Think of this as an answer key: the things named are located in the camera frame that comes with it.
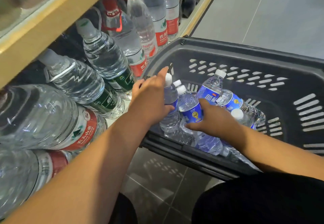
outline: person's right hand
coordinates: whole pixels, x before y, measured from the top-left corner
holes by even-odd
[[[204,118],[199,123],[189,123],[188,129],[204,132],[207,135],[226,139],[229,133],[235,133],[240,124],[224,108],[212,106],[206,99],[199,99]]]

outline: wooden shelf edge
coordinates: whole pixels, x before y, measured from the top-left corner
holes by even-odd
[[[0,88],[98,0],[49,0],[0,40]]]
[[[183,31],[179,32],[178,37],[183,37],[185,35],[190,35],[192,33],[193,29],[195,28],[201,16],[203,15],[203,13],[205,12],[205,10],[207,9],[207,7],[211,2],[212,0],[203,0],[197,4],[195,10],[192,12],[191,16],[189,17],[188,25],[185,27]]]

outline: hand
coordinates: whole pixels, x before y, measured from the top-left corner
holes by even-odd
[[[239,129],[239,123],[224,108],[212,106],[205,99],[199,99],[199,102],[204,111],[204,118],[199,123],[186,124],[188,129],[201,131],[224,140],[229,133],[235,133]]]
[[[164,105],[164,84],[168,67],[147,80],[138,80],[132,89],[132,100],[128,111],[143,120],[148,127],[160,122],[170,111],[171,105]]]

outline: forearm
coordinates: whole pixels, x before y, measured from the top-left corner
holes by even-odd
[[[226,140],[264,171],[324,180],[324,158],[240,125]]]
[[[104,223],[148,126],[126,113],[4,223]]]

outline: gray floor tile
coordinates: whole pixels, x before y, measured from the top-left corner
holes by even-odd
[[[139,148],[127,175],[170,204],[186,168],[145,148]]]
[[[244,44],[324,58],[324,0],[262,0]]]
[[[163,223],[169,206],[161,199],[128,176],[125,177],[120,192],[134,205],[139,224]]]
[[[191,221],[177,210],[170,208],[164,224],[190,224]]]
[[[241,43],[260,0],[214,0],[193,37]]]
[[[188,168],[172,207],[191,218],[193,207],[201,193],[221,182],[223,181]]]

